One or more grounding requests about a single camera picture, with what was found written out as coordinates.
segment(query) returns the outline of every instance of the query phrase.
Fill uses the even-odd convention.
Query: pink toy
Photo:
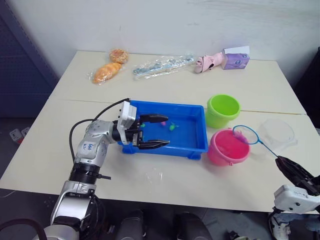
[[[224,55],[222,52],[216,53],[213,56],[202,56],[196,61],[196,66],[194,71],[199,74],[212,69],[215,66],[220,65],[224,61]]]
[[[222,129],[212,136],[207,154],[215,165],[232,166],[246,160],[249,153],[250,146],[237,139],[232,129]]]

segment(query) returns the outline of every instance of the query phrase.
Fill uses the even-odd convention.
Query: toy in plastic packaging
[[[164,74],[175,73],[183,67],[195,63],[191,54],[185,56],[161,56],[153,61],[135,66],[132,73],[135,79],[155,77]]]
[[[125,64],[128,61],[129,54],[123,49],[115,48],[109,53],[109,57],[114,63]]]
[[[90,73],[89,78],[94,84],[103,84],[113,78],[119,72],[121,66],[120,63],[116,62],[105,64],[95,72]]]

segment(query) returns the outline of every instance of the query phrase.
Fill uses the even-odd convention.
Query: floor
[[[34,119],[30,118],[0,119],[0,176],[19,147],[11,140],[9,132],[16,128],[22,130],[30,127],[33,121]],[[57,195],[0,189],[0,223],[15,218],[28,218],[46,227],[49,225],[49,218],[57,198]],[[131,210],[142,209],[146,213],[152,213],[155,225],[157,225],[154,228],[152,240],[171,239],[170,229],[173,225],[173,218],[175,214],[182,212],[198,215],[214,240],[227,240],[226,232],[232,230],[252,239],[272,239],[267,226],[267,213],[264,212],[234,212],[213,208],[107,199],[104,199],[103,203],[108,221],[116,226]],[[312,233],[306,230],[302,221],[293,221],[291,232],[290,240],[312,239]],[[31,240],[35,234],[35,231],[28,226],[16,225],[1,231],[0,240]],[[114,234],[109,234],[103,239],[113,239],[113,236]]]

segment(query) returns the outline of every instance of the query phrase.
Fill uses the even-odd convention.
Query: blue tray
[[[145,127],[142,128],[143,141],[162,139],[170,140],[170,143],[166,146],[148,150],[138,149],[132,146],[131,143],[123,145],[123,153],[172,155],[199,160],[201,153],[208,151],[203,106],[134,100],[130,104],[137,108],[137,119],[143,114],[162,114],[169,118],[165,126],[161,125],[161,123],[146,122]],[[173,131],[170,131],[169,127],[172,123],[176,127]]]

